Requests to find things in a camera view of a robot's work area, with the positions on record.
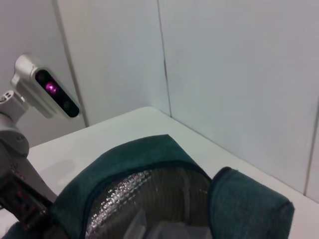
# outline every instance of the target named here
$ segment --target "camera lens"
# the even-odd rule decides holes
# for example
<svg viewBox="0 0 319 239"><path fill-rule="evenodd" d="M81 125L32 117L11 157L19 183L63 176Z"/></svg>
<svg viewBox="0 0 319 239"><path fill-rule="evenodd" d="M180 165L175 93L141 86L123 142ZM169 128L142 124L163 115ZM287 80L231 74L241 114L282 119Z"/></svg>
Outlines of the camera lens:
<svg viewBox="0 0 319 239"><path fill-rule="evenodd" d="M35 80L69 117L74 118L79 115L80 109L58 85L48 71L39 70L35 74Z"/></svg>

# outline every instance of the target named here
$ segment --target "white table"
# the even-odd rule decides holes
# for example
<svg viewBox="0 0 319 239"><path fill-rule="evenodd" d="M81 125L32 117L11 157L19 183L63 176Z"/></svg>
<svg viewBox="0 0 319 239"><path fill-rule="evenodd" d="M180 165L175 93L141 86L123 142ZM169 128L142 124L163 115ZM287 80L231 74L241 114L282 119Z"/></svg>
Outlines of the white table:
<svg viewBox="0 0 319 239"><path fill-rule="evenodd" d="M48 186L59 194L102 153L131 140L158 134L169 134L210 177L222 167L230 166L285 195L296 208L290 238L318 238L319 204L152 107L38 145L30 150L28 159ZM0 211L0 237L15 221L7 211Z"/></svg>

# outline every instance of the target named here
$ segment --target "silver reflective lining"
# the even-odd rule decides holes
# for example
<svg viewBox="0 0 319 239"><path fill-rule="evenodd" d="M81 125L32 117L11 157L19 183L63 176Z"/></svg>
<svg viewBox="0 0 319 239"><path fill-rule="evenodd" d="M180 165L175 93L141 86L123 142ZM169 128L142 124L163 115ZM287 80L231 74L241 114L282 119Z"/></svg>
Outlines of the silver reflective lining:
<svg viewBox="0 0 319 239"><path fill-rule="evenodd" d="M123 238L140 209L149 226L160 221L207 226L209 181L183 168L146 170L105 188L95 199L87 224L87 239Z"/></svg>

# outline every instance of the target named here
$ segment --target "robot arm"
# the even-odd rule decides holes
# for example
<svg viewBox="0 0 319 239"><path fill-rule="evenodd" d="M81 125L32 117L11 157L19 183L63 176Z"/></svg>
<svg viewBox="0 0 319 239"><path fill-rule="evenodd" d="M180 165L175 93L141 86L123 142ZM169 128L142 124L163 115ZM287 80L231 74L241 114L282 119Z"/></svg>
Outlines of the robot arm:
<svg viewBox="0 0 319 239"><path fill-rule="evenodd" d="M29 143L16 123L29 107L69 120L81 110L54 73L29 54L17 59L11 85L17 92L0 96L0 206L26 229L47 232L55 227L47 208L57 196L27 160Z"/></svg>

